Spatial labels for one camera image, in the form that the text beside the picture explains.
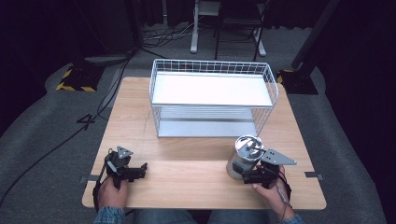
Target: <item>wire rack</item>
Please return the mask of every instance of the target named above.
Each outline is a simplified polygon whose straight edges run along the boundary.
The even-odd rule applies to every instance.
[[[258,135],[277,97],[268,63],[153,63],[149,98],[159,137]]]

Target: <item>sleeve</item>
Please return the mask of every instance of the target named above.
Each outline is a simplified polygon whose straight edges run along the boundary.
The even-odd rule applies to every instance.
[[[123,224],[125,213],[117,207],[102,207],[93,224]]]
[[[303,219],[297,214],[294,217],[284,220],[282,224],[304,224]]]

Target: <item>metal can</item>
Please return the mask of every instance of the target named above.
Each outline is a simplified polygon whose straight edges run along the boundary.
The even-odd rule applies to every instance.
[[[242,135],[235,141],[235,153],[227,162],[227,173],[234,179],[243,179],[244,171],[252,170],[264,154],[264,145],[259,137]]]

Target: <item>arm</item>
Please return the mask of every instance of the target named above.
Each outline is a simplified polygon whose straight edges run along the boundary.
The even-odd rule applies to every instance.
[[[281,174],[285,174],[283,166],[279,167],[279,171]],[[281,223],[304,223],[300,216],[296,215],[291,208],[285,185],[279,178],[271,189],[265,189],[257,184],[253,184],[251,187],[268,202]]]
[[[128,180],[122,180],[120,190],[114,187],[113,178],[107,178],[99,189],[99,211],[93,223],[121,224],[128,196]]]

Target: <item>gray carpet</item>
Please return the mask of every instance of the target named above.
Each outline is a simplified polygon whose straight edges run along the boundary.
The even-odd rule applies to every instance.
[[[267,56],[259,57],[258,61],[269,63],[273,73],[290,68],[309,32],[265,30],[262,40]],[[212,35],[211,29],[200,33],[196,54],[190,54],[188,35],[149,50],[173,59],[212,60],[215,46]],[[251,53],[220,55],[219,60],[251,61],[253,49],[247,51]],[[148,77],[156,58],[139,50],[124,75]],[[68,65],[49,77],[47,95],[26,109],[1,137],[1,195],[25,169],[80,129],[78,119],[95,115],[101,101],[109,100],[106,95],[120,64],[106,68],[97,92],[56,91]],[[320,185],[327,207],[322,211],[298,212],[306,223],[386,223],[375,184],[332,112],[319,70],[313,72],[312,78],[319,95],[289,95],[289,99],[313,165],[324,176]],[[108,118],[111,106],[112,103],[105,108],[103,117]],[[85,187],[81,178],[91,172],[105,128],[106,120],[97,118],[87,131],[74,136],[32,168],[6,197],[0,208],[0,223],[92,223],[94,210],[81,204]]]

